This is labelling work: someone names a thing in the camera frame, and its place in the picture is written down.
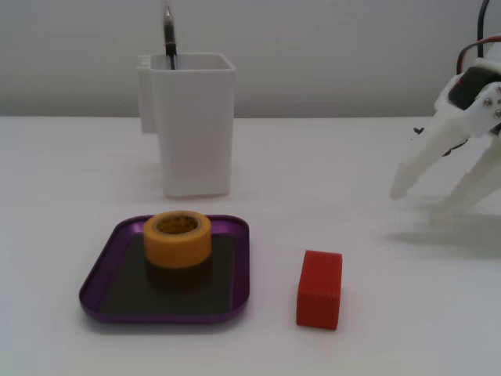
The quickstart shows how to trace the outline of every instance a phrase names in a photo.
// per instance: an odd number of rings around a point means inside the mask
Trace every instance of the white wall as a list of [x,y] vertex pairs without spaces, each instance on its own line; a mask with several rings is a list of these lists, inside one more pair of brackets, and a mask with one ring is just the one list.
[[[236,65],[241,117],[430,114],[481,4],[171,2],[181,51]],[[137,55],[163,51],[160,14],[161,0],[2,0],[0,114],[137,116]]]

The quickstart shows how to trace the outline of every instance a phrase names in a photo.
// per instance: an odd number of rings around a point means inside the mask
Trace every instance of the masking tape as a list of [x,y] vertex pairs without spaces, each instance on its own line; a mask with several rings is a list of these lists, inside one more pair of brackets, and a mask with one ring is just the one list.
[[211,220],[194,211],[168,211],[144,225],[147,260],[162,268],[195,266],[212,253]]

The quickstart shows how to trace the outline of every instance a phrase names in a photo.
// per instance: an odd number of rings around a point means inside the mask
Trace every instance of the red wire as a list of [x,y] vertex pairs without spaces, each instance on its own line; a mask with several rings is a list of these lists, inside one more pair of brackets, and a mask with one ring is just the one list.
[[485,45],[487,43],[496,43],[496,42],[501,42],[501,36],[484,38],[478,42],[467,45],[464,49],[461,50],[460,55],[457,57],[456,74],[463,73],[463,60],[464,56],[466,55],[469,49],[475,47],[476,45]]

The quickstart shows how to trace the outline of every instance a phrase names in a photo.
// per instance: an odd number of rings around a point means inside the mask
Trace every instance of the tray rim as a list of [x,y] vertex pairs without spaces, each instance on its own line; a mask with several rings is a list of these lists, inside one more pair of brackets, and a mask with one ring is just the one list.
[[[231,306],[230,310],[227,313],[218,313],[218,314],[209,314],[209,315],[147,315],[147,314],[109,314],[109,313],[100,313],[99,310],[95,310],[91,307],[88,307],[83,301],[83,296],[87,291],[88,285],[90,284],[92,278],[97,273],[99,267],[101,266],[102,261],[106,257],[106,253],[109,251],[111,244],[114,241],[114,238],[117,236],[117,233],[121,231],[124,227],[130,226],[137,222],[145,222],[149,218],[153,217],[153,215],[138,215],[136,217],[131,217],[129,219],[125,219],[122,222],[119,222],[112,231],[110,237],[108,238],[103,250],[99,253],[96,262],[92,266],[90,272],[85,278],[84,283],[82,284],[80,291],[78,293],[78,299],[80,301],[82,309],[92,318],[98,320],[101,323],[111,324],[111,323],[122,323],[122,324],[215,324],[218,322],[226,321],[234,316],[237,316],[240,312],[242,312],[247,305],[247,301],[250,295],[250,240],[249,240],[249,224],[243,219],[233,216],[233,215],[207,215],[207,217],[213,220],[226,220],[231,222],[236,222],[241,225],[245,229],[245,237],[243,240],[245,242],[244,249],[242,252],[244,255],[242,258],[246,259],[247,262],[243,264],[247,264],[247,282],[244,283],[246,288],[244,288],[243,299],[242,302],[238,302],[236,304],[235,300],[235,278],[236,274],[234,273],[232,276],[232,286],[231,286]],[[239,258],[234,258],[233,269],[237,269]]]

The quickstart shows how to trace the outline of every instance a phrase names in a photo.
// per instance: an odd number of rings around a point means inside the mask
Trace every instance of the cable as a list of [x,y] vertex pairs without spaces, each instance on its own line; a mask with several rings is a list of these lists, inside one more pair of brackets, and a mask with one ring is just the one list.
[[[478,14],[478,23],[477,23],[477,40],[480,41],[484,38],[484,18],[485,11],[487,10],[489,0],[484,0],[482,2],[482,7],[480,8],[480,12]],[[484,57],[484,46],[479,45],[477,47],[478,57]]]
[[464,60],[464,56],[466,55],[466,53],[468,52],[469,49],[471,49],[472,47],[475,47],[476,45],[485,45],[487,43],[495,43],[495,42],[501,42],[501,36],[495,36],[495,37],[489,37],[486,39],[482,39],[478,42],[467,45],[464,49],[462,49],[460,52],[460,55],[457,57],[456,74],[463,73],[463,60]]

